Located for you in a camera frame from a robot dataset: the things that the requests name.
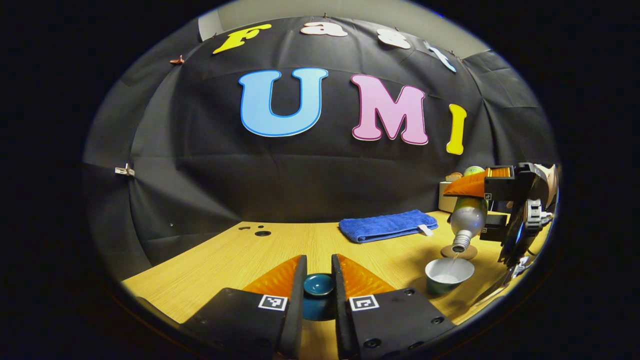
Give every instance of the white wall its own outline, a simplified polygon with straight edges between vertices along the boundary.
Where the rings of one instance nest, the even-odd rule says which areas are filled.
[[[453,50],[460,58],[489,49],[454,23],[420,5],[403,0],[237,0],[200,17],[203,39],[214,33],[279,17],[345,17],[375,22]]]

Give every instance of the cork coaster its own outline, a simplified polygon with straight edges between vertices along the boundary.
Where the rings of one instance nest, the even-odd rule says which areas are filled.
[[[453,245],[447,245],[443,247],[440,251],[442,256],[444,256],[445,258],[453,258],[453,255],[455,255],[456,253],[451,249],[452,247]],[[465,251],[461,252],[460,255],[458,255],[458,258],[469,260],[473,259],[476,255],[478,255],[478,249],[476,249],[473,245],[469,245]]]

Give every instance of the towel tag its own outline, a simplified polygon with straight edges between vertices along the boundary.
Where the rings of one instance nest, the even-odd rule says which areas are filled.
[[[431,231],[430,228],[427,227],[427,225],[418,225],[418,227],[420,228],[420,230],[422,230],[422,232],[426,235],[426,236],[431,236],[433,235],[433,231]]]

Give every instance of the blue letter u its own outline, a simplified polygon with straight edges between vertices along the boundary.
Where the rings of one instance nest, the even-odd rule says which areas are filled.
[[[262,136],[300,134],[316,124],[322,108],[322,79],[329,75],[324,69],[307,67],[291,73],[300,79],[300,109],[289,116],[271,111],[273,82],[280,78],[276,70],[251,72],[238,80],[244,87],[240,116],[247,130]]]

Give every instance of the blue towel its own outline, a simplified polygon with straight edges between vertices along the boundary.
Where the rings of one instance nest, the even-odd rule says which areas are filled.
[[[349,240],[355,243],[369,243],[417,234],[420,232],[418,225],[422,224],[432,230],[438,227],[438,221],[435,218],[420,210],[372,218],[346,218],[340,221],[338,226]]]

